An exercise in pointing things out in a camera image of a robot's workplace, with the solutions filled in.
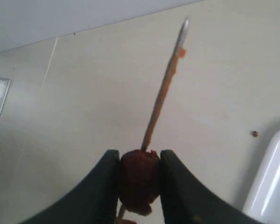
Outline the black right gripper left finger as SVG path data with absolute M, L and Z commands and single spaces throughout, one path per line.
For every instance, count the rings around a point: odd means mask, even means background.
M 119 152 L 107 150 L 89 174 L 69 193 L 25 224 L 113 224 L 118 193 Z

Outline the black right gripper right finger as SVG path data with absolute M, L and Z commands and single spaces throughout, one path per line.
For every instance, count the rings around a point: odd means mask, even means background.
M 161 151 L 161 206 L 166 224 L 256 224 L 205 187 L 172 150 Z

